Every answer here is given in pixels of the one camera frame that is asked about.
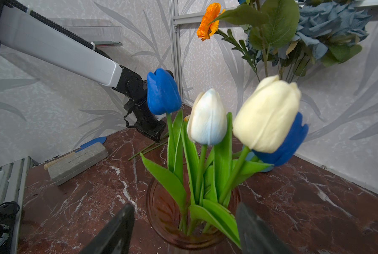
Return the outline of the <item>orange marigold flower stem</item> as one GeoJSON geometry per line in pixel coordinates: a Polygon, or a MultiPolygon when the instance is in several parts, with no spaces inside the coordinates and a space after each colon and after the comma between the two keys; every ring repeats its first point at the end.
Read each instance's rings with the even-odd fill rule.
{"type": "Polygon", "coordinates": [[[223,41],[226,41],[233,45],[232,50],[237,50],[242,53],[242,59],[246,60],[246,62],[249,64],[251,69],[256,74],[257,79],[260,80],[258,76],[256,60],[249,52],[245,41],[244,40],[237,41],[234,38],[234,35],[231,29],[228,29],[227,33],[223,32],[222,30],[219,29],[220,21],[214,21],[214,19],[216,19],[218,16],[220,16],[224,12],[225,10],[221,10],[220,3],[211,3],[206,8],[206,13],[203,15],[201,23],[197,29],[196,34],[198,38],[200,38],[202,41],[205,41],[205,40],[211,39],[213,35],[220,35],[223,41]]]}

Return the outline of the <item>beige sunflower stem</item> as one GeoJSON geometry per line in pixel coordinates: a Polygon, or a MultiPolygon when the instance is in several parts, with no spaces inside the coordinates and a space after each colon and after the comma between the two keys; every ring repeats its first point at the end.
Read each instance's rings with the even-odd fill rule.
{"type": "Polygon", "coordinates": [[[245,1],[236,8],[214,14],[209,24],[219,21],[245,26],[248,42],[262,53],[265,75],[268,76],[268,57],[271,50],[291,42],[296,35],[300,18],[296,1],[245,1]]]}

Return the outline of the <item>blue hand shovel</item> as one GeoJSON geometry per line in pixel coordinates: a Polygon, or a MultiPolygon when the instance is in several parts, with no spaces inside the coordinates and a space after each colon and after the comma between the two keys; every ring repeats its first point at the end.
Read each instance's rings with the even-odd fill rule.
{"type": "Polygon", "coordinates": [[[80,151],[82,151],[82,150],[88,148],[89,146],[91,146],[91,145],[93,145],[93,144],[95,144],[95,143],[101,143],[101,144],[103,144],[103,143],[106,141],[106,139],[107,139],[107,137],[99,137],[99,138],[95,138],[95,139],[93,139],[93,140],[91,140],[91,141],[89,141],[89,142],[87,142],[87,143],[81,145],[80,148],[77,149],[76,151],[71,152],[71,153],[69,153],[69,154],[67,154],[67,155],[65,155],[65,156],[62,156],[62,157],[58,158],[58,159],[55,159],[55,160],[53,160],[53,161],[51,161],[51,162],[48,162],[47,164],[44,165],[44,169],[47,170],[50,166],[52,166],[52,165],[54,165],[54,164],[60,162],[61,160],[66,159],[66,158],[68,158],[68,157],[70,157],[70,156],[75,155],[77,152],[80,152],[80,151]]]}

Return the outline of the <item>pale yellow tulip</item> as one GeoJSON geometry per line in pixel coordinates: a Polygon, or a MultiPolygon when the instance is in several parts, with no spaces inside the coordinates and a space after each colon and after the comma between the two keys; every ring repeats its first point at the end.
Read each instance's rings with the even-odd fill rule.
{"type": "Polygon", "coordinates": [[[244,102],[232,125],[232,133],[245,148],[235,164],[218,203],[223,204],[252,150],[274,153],[285,141],[300,108],[301,91],[296,82],[278,75],[264,78],[244,102]]]}

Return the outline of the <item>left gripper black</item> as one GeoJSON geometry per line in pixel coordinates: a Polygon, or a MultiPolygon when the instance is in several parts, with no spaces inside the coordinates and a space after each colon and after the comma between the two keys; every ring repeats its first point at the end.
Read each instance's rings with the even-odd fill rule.
{"type": "Polygon", "coordinates": [[[154,115],[150,114],[137,118],[133,127],[152,141],[160,141],[166,123],[162,120],[158,121],[154,115]]]}

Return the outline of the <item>white blue-tinted tulip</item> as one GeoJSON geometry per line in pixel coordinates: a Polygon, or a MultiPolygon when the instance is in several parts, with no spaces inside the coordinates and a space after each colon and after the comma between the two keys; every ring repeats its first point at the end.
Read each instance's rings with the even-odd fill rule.
{"type": "Polygon", "coordinates": [[[202,199],[207,149],[224,139],[227,128],[226,110],[219,93],[213,88],[201,92],[183,129],[184,152],[192,184],[192,205],[199,205],[202,199]]]}

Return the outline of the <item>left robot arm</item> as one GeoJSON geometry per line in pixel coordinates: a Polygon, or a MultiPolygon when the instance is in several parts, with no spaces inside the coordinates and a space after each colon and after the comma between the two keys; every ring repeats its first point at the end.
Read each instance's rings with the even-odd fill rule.
{"type": "Polygon", "coordinates": [[[137,129],[155,142],[160,141],[166,123],[150,112],[145,81],[92,43],[18,1],[0,1],[1,45],[122,93],[129,98],[124,108],[137,118],[136,123],[127,124],[127,128],[137,129]]]}

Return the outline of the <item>blue tulip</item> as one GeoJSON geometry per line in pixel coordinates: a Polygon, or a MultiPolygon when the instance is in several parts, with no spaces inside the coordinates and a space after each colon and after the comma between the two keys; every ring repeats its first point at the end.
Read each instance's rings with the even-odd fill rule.
{"type": "Polygon", "coordinates": [[[298,113],[284,142],[274,153],[251,151],[246,156],[240,173],[235,178],[232,188],[246,181],[255,173],[265,173],[275,167],[286,164],[303,143],[309,131],[307,124],[302,124],[303,115],[298,113]]]}
{"type": "Polygon", "coordinates": [[[147,159],[140,154],[145,168],[171,195],[179,208],[181,219],[178,230],[187,233],[187,192],[184,188],[183,171],[183,141],[181,131],[183,127],[182,100],[178,86],[172,75],[158,68],[147,75],[148,106],[154,115],[166,115],[168,127],[167,168],[147,159]]]}

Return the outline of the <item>light blue rose bouquet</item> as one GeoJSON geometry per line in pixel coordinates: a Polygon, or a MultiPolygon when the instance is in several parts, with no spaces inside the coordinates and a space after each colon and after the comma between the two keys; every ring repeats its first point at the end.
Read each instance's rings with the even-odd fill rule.
{"type": "MultiPolygon", "coordinates": [[[[305,76],[311,65],[326,67],[347,62],[362,50],[360,43],[368,37],[371,20],[367,10],[359,10],[353,1],[303,1],[300,5],[296,35],[287,45],[271,50],[268,66],[278,67],[280,78],[291,82],[305,76]]],[[[258,64],[262,53],[248,42],[248,30],[242,26],[246,46],[258,64]]]]}

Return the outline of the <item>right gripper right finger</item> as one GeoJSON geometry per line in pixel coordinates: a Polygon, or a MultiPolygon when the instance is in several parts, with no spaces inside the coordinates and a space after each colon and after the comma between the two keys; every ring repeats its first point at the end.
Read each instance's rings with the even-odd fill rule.
{"type": "Polygon", "coordinates": [[[235,220],[244,254],[291,254],[290,248],[250,207],[241,202],[235,220]]]}

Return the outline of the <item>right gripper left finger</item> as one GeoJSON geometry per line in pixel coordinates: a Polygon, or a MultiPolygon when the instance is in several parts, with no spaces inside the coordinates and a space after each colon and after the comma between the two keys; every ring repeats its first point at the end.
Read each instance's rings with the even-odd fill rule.
{"type": "Polygon", "coordinates": [[[98,233],[80,254],[128,254],[134,227],[134,206],[123,209],[98,233]]]}

